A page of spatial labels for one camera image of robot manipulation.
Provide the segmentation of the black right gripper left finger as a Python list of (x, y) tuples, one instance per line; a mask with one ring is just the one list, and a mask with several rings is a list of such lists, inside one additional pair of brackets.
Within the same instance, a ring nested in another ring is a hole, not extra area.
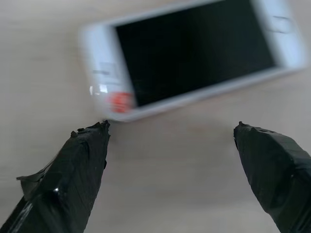
[(23, 197), (2, 233), (82, 233), (106, 168), (109, 122), (72, 131), (61, 150), (39, 172), (17, 178)]

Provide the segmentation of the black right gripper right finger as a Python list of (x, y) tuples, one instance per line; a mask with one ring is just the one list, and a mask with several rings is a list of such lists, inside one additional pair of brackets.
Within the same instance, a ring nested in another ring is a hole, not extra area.
[(234, 141), (251, 190), (282, 233), (311, 231), (311, 157), (292, 138), (239, 122)]

